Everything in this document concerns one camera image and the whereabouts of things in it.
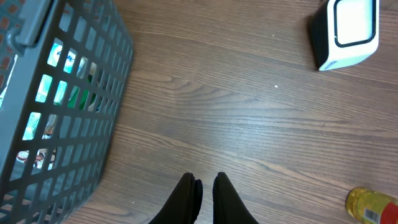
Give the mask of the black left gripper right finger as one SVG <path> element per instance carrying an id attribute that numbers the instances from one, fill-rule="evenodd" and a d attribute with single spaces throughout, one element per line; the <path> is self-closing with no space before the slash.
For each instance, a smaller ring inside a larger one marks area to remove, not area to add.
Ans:
<path id="1" fill-rule="evenodd" d="M 224 172 L 218 173 L 213 184 L 213 223 L 258 224 Z"/>

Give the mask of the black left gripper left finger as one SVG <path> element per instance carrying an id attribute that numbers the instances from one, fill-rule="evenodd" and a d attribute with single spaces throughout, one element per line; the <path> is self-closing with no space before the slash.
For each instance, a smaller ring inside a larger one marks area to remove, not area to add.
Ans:
<path id="1" fill-rule="evenodd" d="M 202 181 L 187 172 L 149 224 L 193 224 L 199 215 L 202 199 Z"/>

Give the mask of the yellow oil bottle silver cap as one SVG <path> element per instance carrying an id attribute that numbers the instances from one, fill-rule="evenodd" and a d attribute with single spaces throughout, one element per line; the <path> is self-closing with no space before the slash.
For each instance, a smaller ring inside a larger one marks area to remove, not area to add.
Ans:
<path id="1" fill-rule="evenodd" d="M 364 187 L 352 189 L 345 207 L 360 223 L 397 224 L 397 199 L 375 190 Z"/>

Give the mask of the green white Kleenex tissue pack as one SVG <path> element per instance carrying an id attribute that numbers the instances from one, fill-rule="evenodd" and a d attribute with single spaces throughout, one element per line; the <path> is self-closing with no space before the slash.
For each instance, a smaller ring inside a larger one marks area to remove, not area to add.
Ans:
<path id="1" fill-rule="evenodd" d="M 62 53 L 62 49 L 63 49 L 63 45 L 57 44 L 57 43 L 53 44 L 53 46 L 50 50 L 48 59 L 47 59 L 48 65 L 51 65 L 53 67 L 56 67 L 58 65 L 58 61 L 59 61 L 60 55 Z M 65 59 L 63 71 L 66 72 L 67 74 L 71 74 L 72 68 L 73 68 L 74 64 L 76 64 L 76 63 L 77 63 L 76 62 L 76 53 L 73 49 L 71 49 L 68 52 L 68 55 Z M 84 78 L 85 71 L 88 68 L 90 70 L 87 74 L 86 79 L 88 81 L 92 81 L 95 71 L 97 69 L 97 66 L 95 63 L 88 65 L 88 59 L 85 57 L 82 57 L 80 59 L 80 62 L 78 65 L 78 71 L 76 73 L 77 77 Z M 55 96 L 53 97 L 52 103 L 54 105 L 60 106 L 63 103 L 63 101 L 66 101 L 65 92 L 67 90 L 67 86 L 68 86 L 68 83 L 65 81 L 60 80 L 58 83 L 56 83 L 53 80 L 53 75 L 43 74 L 34 100 L 35 100 L 35 102 L 38 102 L 38 103 L 50 102 L 50 100 L 48 100 L 49 93 L 50 93 L 50 89 L 53 88 L 53 89 L 55 89 Z M 71 90 L 71 94 L 67 100 L 69 108 L 72 108 L 76 102 L 76 98 L 77 98 L 77 94 L 78 94 L 77 91 L 78 91 L 77 86 L 74 86 Z M 27 126 L 25 127 L 24 135 L 22 137 L 23 141 L 33 140 L 33 138 L 35 137 L 35 133 L 37 131 L 37 127 L 39 125 L 40 118 L 41 118 L 40 113 L 31 112 L 28 122 L 27 122 Z"/>

